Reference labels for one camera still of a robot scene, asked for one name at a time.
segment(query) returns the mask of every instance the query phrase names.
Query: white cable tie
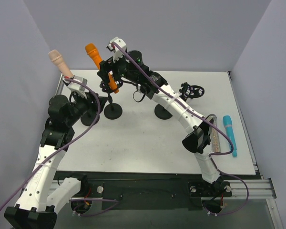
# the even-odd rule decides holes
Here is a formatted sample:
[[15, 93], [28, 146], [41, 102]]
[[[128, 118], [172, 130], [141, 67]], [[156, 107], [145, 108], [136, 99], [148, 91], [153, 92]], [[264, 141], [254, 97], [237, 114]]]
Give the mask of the white cable tie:
[[44, 164], [44, 163], [35, 163], [36, 165], [41, 165], [42, 167], [50, 167], [50, 165]]
[[174, 95], [174, 97], [173, 98], [171, 98], [171, 100], [167, 103], [167, 105], [164, 107], [165, 108], [165, 110], [167, 110], [168, 109], [168, 107], [179, 97], [179, 93], [176, 93], [175, 95]]
[[187, 106], [187, 108], [180, 114], [179, 118], [178, 118], [178, 121], [181, 119], [181, 117], [184, 115], [184, 113], [189, 109], [191, 108], [190, 106]]
[[70, 81], [66, 81], [66, 78], [65, 78], [64, 75], [62, 76], [62, 81], [63, 81], [64, 83], [66, 83], [67, 85], [69, 85], [69, 84], [71, 83]]

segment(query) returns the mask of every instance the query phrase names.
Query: blue microphone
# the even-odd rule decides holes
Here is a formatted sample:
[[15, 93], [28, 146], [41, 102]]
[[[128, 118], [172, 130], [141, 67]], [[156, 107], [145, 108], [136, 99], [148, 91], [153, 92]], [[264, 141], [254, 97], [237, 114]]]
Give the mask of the blue microphone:
[[232, 128], [232, 120], [231, 120], [231, 117], [229, 115], [224, 116], [224, 126], [225, 126], [225, 131], [227, 133], [227, 136], [232, 141], [233, 146], [234, 146], [232, 156], [237, 157], [237, 148], [236, 148], [236, 142], [235, 142], [233, 128]]

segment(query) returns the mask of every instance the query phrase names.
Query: orange microphone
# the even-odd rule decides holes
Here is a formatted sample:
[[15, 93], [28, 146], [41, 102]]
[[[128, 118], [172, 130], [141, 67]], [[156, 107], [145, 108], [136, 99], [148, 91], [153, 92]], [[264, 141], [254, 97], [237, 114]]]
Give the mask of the orange microphone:
[[[95, 47], [94, 44], [90, 43], [90, 44], [87, 44], [86, 47], [85, 47], [85, 50], [88, 54], [88, 56], [90, 56], [91, 59], [93, 59], [95, 65], [97, 66], [98, 69], [100, 69], [100, 62], [102, 61], [102, 58], [99, 54], [99, 51], [97, 50], [97, 48]], [[116, 85], [114, 79], [112, 78], [111, 74], [108, 73], [108, 76], [109, 76], [109, 87], [111, 90], [116, 90], [114, 91], [114, 93], [118, 93], [119, 92], [119, 89], [118, 88], [118, 85]]]

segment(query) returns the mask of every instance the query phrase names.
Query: black round base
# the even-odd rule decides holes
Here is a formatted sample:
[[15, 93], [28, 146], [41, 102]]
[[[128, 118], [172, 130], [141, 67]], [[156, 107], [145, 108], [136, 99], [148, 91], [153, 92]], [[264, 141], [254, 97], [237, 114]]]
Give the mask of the black round base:
[[77, 214], [84, 214], [84, 213], [86, 213], [91, 208], [91, 205], [92, 205], [92, 201], [87, 200], [87, 202], [89, 203], [89, 205], [86, 205], [83, 201], [73, 201], [73, 202], [71, 202], [71, 209], [72, 209], [72, 211], [74, 211], [74, 209], [76, 208], [75, 212]]
[[[81, 117], [81, 122], [85, 126], [90, 126], [92, 124], [92, 122], [94, 121], [95, 117], [96, 117], [96, 113], [91, 113], [91, 112], [87, 111]], [[95, 124], [97, 124], [99, 122], [99, 120], [100, 120], [100, 117], [98, 117]]]
[[171, 113], [169, 113], [167, 110], [165, 110], [165, 108], [162, 107], [160, 104], [158, 104], [154, 108], [154, 114], [162, 120], [167, 120], [167, 119], [170, 119], [172, 117]]
[[104, 115], [106, 118], [114, 120], [121, 117], [123, 109], [118, 104], [108, 104], [104, 109]]
[[203, 201], [203, 206], [208, 210], [211, 211], [213, 213], [218, 214], [219, 212], [221, 212], [222, 208], [220, 207], [220, 201], [218, 200], [213, 200], [213, 201]]

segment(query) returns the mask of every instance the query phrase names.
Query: cable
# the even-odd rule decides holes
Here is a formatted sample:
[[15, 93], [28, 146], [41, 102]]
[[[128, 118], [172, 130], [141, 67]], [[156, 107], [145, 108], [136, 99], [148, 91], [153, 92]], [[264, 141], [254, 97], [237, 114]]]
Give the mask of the cable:
[[95, 101], [97, 103], [97, 113], [96, 113], [96, 117], [94, 119], [94, 121], [91, 123], [91, 125], [84, 131], [82, 132], [79, 136], [77, 136], [75, 139], [73, 139], [72, 141], [70, 141], [69, 143], [65, 144], [63, 147], [59, 148], [58, 150], [56, 150], [54, 153], [52, 153], [50, 156], [48, 156], [44, 161], [41, 162], [40, 165], [38, 165], [36, 167], [36, 169], [33, 170], [33, 172], [31, 173], [31, 175], [25, 179], [25, 181], [19, 186], [19, 188], [17, 188], [17, 190], [15, 192], [13, 192], [13, 194], [0, 206], [0, 212], [2, 211], [2, 209], [4, 208], [5, 205], [7, 205], [7, 203], [14, 197], [17, 195], [17, 193], [29, 182], [29, 180], [37, 173], [38, 170], [41, 169], [41, 167], [48, 161], [50, 160], [52, 157], [54, 157], [55, 155], [57, 155], [60, 151], [66, 149], [67, 147], [69, 147], [69, 145], [73, 144], [74, 142], [76, 142], [78, 139], [80, 139], [82, 136], [84, 136], [97, 122], [97, 120], [99, 119], [100, 113], [101, 113], [101, 104], [100, 104], [100, 100], [97, 96], [97, 94], [91, 90], [88, 86], [82, 84], [81, 82], [78, 82], [76, 80], [72, 80], [69, 79], [67, 77], [65, 77], [65, 81], [68, 82], [72, 82], [72, 83], [77, 83], [80, 86], [86, 88], [95, 98]]
[[228, 211], [228, 212], [224, 212], [224, 213], [218, 213], [218, 214], [214, 214], [213, 212], [210, 212], [207, 208], [205, 208], [208, 212], [210, 212], [211, 215], [216, 215], [216, 216], [224, 216], [224, 215], [229, 215], [229, 214], [232, 214], [234, 212], [237, 212], [238, 210], [242, 209], [247, 203], [248, 203], [248, 200], [249, 200], [249, 188], [248, 188], [248, 185], [244, 182], [244, 180], [242, 180], [241, 178], [235, 176], [235, 175], [232, 175], [232, 174], [228, 174], [228, 173], [225, 173], [223, 171], [221, 171], [217, 166], [215, 166], [216, 169], [223, 175], [226, 175], [226, 176], [229, 176], [229, 177], [232, 177], [232, 178], [235, 178], [235, 179], [238, 179], [240, 180], [244, 186], [246, 187], [246, 191], [247, 191], [247, 195], [246, 195], [246, 200], [244, 201], [244, 203], [239, 206], [237, 209], [235, 210], [232, 210], [232, 211]]
[[71, 93], [70, 95], [69, 95], [69, 102], [71, 103], [72, 101], [71, 101], [71, 99], [73, 98], [73, 93]]
[[91, 188], [89, 188], [89, 191], [88, 191], [87, 195], [84, 197], [84, 199], [86, 199], [89, 196], [90, 192], [91, 192]]
[[128, 83], [128, 84], [131, 84], [135, 87], [137, 87], [137, 84], [133, 83], [133, 82], [130, 82], [130, 81], [126, 81], [126, 80], [122, 80], [123, 83]]
[[80, 204], [80, 205], [77, 205], [74, 209], [73, 209], [73, 213], [77, 213], [77, 214], [79, 214], [77, 211], [76, 211], [76, 209], [78, 209], [79, 207], [84, 207], [85, 206], [85, 204]]
[[[170, 95], [169, 93], [167, 93], [165, 90], [163, 90], [161, 87], [159, 87], [145, 72], [144, 70], [134, 61], [133, 58], [131, 58], [130, 55], [128, 55], [128, 53], [126, 51], [124, 51], [117, 43], [115, 42], [112, 42], [111, 43], [112, 46], [116, 46], [122, 53], [123, 55], [142, 73], [142, 75], [153, 85], [155, 86], [159, 91], [161, 91], [162, 93], [164, 93], [165, 95], [167, 95], [168, 97], [170, 98], [173, 98], [172, 95]], [[227, 212], [227, 213], [222, 213], [222, 214], [217, 214], [217, 215], [227, 215], [227, 214], [231, 214], [231, 213], [234, 213], [238, 210], [240, 210], [242, 207], [244, 207], [247, 202], [248, 202], [248, 199], [249, 199], [249, 189], [248, 189], [248, 186], [247, 184], [239, 177], [237, 176], [234, 176], [232, 174], [227, 174], [227, 173], [224, 173], [222, 172], [216, 165], [215, 161], [211, 158], [211, 156], [213, 155], [216, 155], [216, 156], [221, 156], [221, 155], [228, 155], [228, 154], [231, 154], [234, 150], [234, 146], [233, 146], [233, 143], [232, 141], [230, 140], [230, 138], [224, 134], [223, 131], [221, 131], [217, 126], [213, 125], [212, 123], [210, 123], [209, 121], [207, 121], [206, 119], [200, 117], [199, 115], [195, 114], [194, 112], [192, 112], [191, 110], [188, 110], [187, 107], [179, 100], [179, 99], [176, 99], [175, 100], [181, 107], [183, 107], [184, 109], [186, 109], [187, 112], [189, 112], [190, 114], [194, 115], [196, 118], [199, 118], [200, 120], [202, 120], [203, 122], [207, 123], [209, 126], [211, 126], [212, 128], [214, 128], [216, 131], [218, 131], [230, 144], [231, 146], [231, 150], [228, 151], [228, 152], [225, 152], [225, 153], [220, 153], [220, 152], [215, 152], [215, 153], [211, 153], [209, 154], [209, 157], [213, 163], [213, 165], [215, 166], [215, 168], [218, 170], [218, 172], [220, 172], [221, 174], [223, 175], [226, 175], [226, 176], [229, 176], [229, 177], [233, 177], [233, 178], [236, 178], [238, 180], [240, 180], [246, 187], [246, 190], [247, 190], [247, 197], [246, 197], [246, 200], [244, 202], [243, 205], [241, 205], [240, 207], [238, 207], [236, 210], [234, 211], [230, 211], [230, 212]]]
[[95, 198], [84, 198], [84, 199], [71, 199], [71, 202], [75, 202], [75, 201], [99, 201], [99, 202], [112, 202], [115, 203], [114, 205], [110, 206], [109, 208], [106, 208], [104, 211], [100, 211], [98, 213], [93, 213], [93, 214], [79, 214], [79, 216], [81, 217], [92, 217], [92, 216], [98, 216], [100, 214], [103, 214], [107, 211], [109, 211], [110, 209], [113, 209], [115, 206], [117, 206], [120, 202], [115, 200], [115, 199], [95, 199]]
[[221, 206], [224, 206], [224, 194], [221, 195], [220, 204]]
[[205, 205], [204, 205], [205, 202], [212, 202], [212, 201], [213, 201], [214, 203], [218, 204], [218, 203], [215, 201], [215, 199], [216, 199], [217, 197], [219, 197], [220, 195], [223, 195], [225, 191], [226, 191], [226, 188], [225, 188], [223, 191], [218, 192], [217, 195], [214, 196], [213, 198], [207, 199], [207, 200], [202, 200], [203, 204], [202, 204], [201, 206], [198, 206], [198, 205], [196, 205], [196, 204], [193, 204], [193, 205], [194, 205], [195, 207], [197, 207], [197, 208], [206, 208]]
[[145, 94], [143, 94], [142, 98], [141, 98], [139, 101], [137, 101], [137, 100], [134, 98], [134, 94], [135, 94], [136, 92], [139, 92], [139, 91], [136, 90], [136, 91], [133, 93], [133, 100], [134, 100], [135, 102], [137, 102], [137, 103], [140, 103], [140, 102], [142, 102], [143, 99], [145, 98]]

